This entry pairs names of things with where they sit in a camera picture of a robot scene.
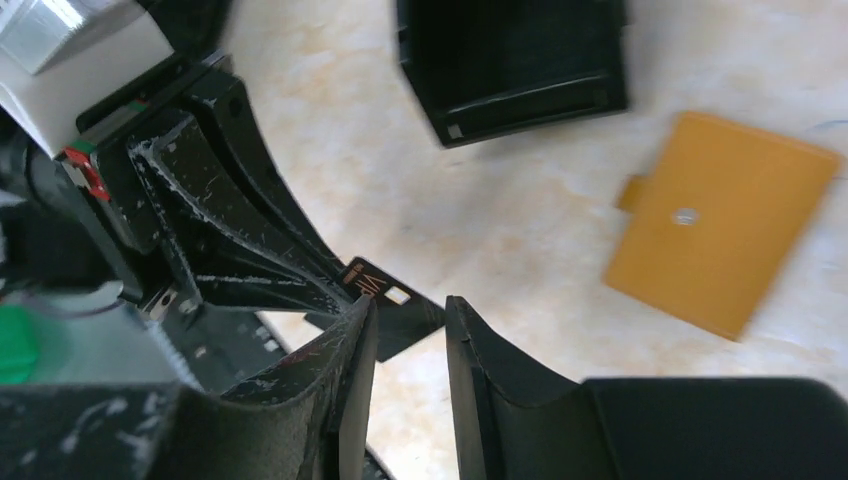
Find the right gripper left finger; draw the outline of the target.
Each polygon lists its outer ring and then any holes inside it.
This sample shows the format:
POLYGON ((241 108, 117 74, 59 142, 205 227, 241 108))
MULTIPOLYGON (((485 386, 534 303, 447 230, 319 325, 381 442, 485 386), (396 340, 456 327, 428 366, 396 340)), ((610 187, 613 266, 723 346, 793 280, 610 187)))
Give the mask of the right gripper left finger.
POLYGON ((1 391, 5 479, 359 479, 377 353, 369 297, 229 391, 178 382, 1 391))

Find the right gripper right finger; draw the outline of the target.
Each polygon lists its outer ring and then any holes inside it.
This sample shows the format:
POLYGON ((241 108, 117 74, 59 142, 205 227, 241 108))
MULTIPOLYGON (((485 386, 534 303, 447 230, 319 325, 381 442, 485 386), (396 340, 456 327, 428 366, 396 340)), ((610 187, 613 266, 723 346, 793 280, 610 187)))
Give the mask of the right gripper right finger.
POLYGON ((843 479, 847 403, 807 378, 569 380, 446 303, 464 479, 843 479))

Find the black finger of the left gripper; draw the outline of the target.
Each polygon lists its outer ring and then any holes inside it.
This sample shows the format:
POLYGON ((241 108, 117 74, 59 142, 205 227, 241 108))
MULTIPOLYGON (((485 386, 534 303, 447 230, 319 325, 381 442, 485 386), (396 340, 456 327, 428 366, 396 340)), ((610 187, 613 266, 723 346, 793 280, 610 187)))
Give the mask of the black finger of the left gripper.
POLYGON ((127 152, 191 298, 328 315, 351 305, 340 260, 278 173, 238 77, 195 70, 143 116, 127 152))

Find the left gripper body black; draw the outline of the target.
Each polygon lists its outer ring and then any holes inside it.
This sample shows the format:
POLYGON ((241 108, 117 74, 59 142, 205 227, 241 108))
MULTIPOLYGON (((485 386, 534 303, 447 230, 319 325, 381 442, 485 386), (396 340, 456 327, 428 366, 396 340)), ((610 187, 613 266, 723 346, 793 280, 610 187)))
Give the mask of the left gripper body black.
POLYGON ((1 8, 1 188, 43 211, 6 249, 14 288, 173 281, 128 138, 198 77, 228 1, 12 1, 1 8))

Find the black VIP credit card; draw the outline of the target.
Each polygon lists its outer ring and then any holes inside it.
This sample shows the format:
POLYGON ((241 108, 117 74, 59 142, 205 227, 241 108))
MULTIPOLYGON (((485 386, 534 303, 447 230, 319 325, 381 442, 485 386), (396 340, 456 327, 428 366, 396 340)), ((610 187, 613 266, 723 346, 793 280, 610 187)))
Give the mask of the black VIP credit card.
POLYGON ((377 361, 384 363, 445 325, 444 308, 362 257, 337 275, 353 299, 367 295, 379 317, 377 361))

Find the tan leather card holder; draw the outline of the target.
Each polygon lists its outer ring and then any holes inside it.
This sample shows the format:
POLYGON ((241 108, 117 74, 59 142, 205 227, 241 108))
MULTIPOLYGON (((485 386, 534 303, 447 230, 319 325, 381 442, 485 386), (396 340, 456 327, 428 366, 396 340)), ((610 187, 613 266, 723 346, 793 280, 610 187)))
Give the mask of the tan leather card holder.
POLYGON ((832 150, 707 113, 682 113, 654 170, 617 206, 630 221, 611 288, 735 340, 843 164, 832 150))

